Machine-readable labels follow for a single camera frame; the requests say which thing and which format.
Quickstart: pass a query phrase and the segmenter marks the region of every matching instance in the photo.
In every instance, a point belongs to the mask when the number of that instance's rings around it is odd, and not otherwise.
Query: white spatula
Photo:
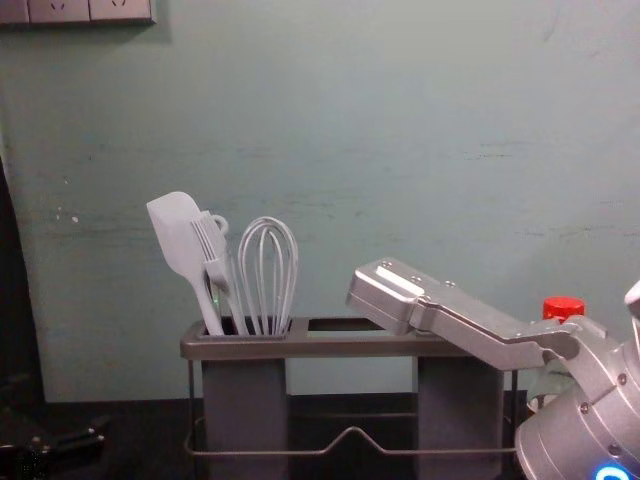
[[[167,264],[193,287],[209,335],[224,335],[205,284],[204,255],[191,221],[200,209],[189,195],[172,192],[147,203],[151,223]]]

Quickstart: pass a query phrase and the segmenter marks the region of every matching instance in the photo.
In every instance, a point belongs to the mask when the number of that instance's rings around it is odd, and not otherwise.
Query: light blue wall
[[[165,0],[149,29],[0,35],[0,119],[51,401],[182,396],[197,317],[144,205],[172,190],[300,242],[295,312],[397,256],[535,319],[629,335],[640,276],[636,1]],[[292,389],[410,388],[299,363]]]

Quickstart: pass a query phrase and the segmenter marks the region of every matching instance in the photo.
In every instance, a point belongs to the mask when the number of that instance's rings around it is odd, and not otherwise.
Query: white whisk
[[[253,274],[258,303],[250,285],[247,260],[255,244]],[[267,295],[265,248],[272,246],[272,295]],[[298,244],[293,233],[277,218],[260,217],[249,224],[238,248],[238,269],[256,335],[283,335],[289,329],[291,303],[298,278]]]

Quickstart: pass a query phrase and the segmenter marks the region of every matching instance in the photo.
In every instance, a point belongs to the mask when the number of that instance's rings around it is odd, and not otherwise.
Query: electrical outlet
[[[27,0],[0,0],[0,24],[29,23]]]
[[[153,23],[152,0],[89,0],[92,21],[130,20]]]
[[[29,0],[29,13],[31,23],[88,22],[89,0]]]

